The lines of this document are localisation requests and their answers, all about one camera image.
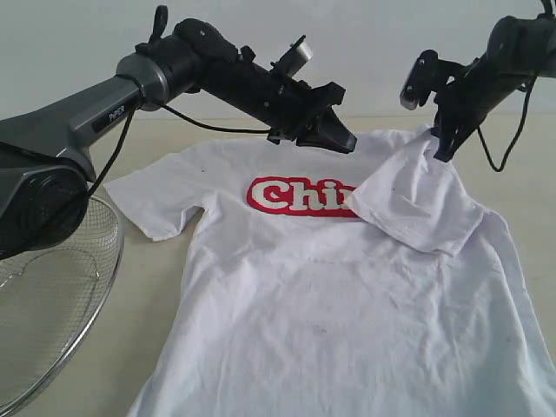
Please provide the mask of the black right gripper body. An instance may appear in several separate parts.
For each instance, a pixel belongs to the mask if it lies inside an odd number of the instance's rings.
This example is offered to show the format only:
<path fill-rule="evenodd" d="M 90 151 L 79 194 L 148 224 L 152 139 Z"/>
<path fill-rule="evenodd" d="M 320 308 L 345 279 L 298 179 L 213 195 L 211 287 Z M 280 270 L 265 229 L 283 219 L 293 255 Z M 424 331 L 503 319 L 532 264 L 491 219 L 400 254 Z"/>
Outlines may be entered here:
<path fill-rule="evenodd" d="M 500 103 L 497 69 L 435 69 L 430 78 L 437 105 L 431 133 L 436 137 L 451 139 Z"/>

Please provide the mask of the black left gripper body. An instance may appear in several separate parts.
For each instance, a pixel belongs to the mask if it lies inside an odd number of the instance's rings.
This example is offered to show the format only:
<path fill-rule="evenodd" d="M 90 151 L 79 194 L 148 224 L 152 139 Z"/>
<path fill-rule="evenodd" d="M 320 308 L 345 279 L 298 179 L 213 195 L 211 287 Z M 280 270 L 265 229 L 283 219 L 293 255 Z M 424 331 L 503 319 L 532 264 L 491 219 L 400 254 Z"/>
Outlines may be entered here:
<path fill-rule="evenodd" d="M 341 104 L 346 92 L 337 83 L 286 91 L 286 97 L 278 100 L 278 110 L 271 111 L 275 119 L 270 123 L 267 140 L 274 144 L 290 141 L 297 145 L 298 136 L 308 125 L 325 110 L 333 110 L 334 105 Z"/>

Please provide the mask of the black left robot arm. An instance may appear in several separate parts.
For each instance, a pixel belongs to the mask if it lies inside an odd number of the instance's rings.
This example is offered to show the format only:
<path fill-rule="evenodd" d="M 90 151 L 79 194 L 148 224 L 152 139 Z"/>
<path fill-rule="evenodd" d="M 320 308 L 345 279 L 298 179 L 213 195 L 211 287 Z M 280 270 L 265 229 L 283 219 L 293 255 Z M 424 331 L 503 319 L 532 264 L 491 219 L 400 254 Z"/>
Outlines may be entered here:
<path fill-rule="evenodd" d="M 149 40 L 136 45 L 108 80 L 1 122 L 1 256 L 43 250 L 81 225 L 106 174 L 90 147 L 115 127 L 128 130 L 138 111 L 167 109 L 182 94 L 205 91 L 263 123 L 271 142 L 351 153 L 356 138 L 334 107 L 345 90 L 296 78 L 311 57 L 303 39 L 269 69 L 249 47 L 236 47 L 195 18 L 166 32 L 168 9 L 156 8 Z"/>

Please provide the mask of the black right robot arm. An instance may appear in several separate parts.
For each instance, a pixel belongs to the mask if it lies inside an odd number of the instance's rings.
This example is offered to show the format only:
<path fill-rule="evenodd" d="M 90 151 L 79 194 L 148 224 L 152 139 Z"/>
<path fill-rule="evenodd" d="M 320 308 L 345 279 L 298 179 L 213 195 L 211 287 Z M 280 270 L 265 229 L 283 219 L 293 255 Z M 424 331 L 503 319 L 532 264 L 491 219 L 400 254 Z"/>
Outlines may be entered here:
<path fill-rule="evenodd" d="M 494 26 L 485 53 L 466 66 L 434 102 L 439 147 L 434 157 L 452 160 L 497 105 L 535 77 L 555 76 L 555 19 L 504 17 Z"/>

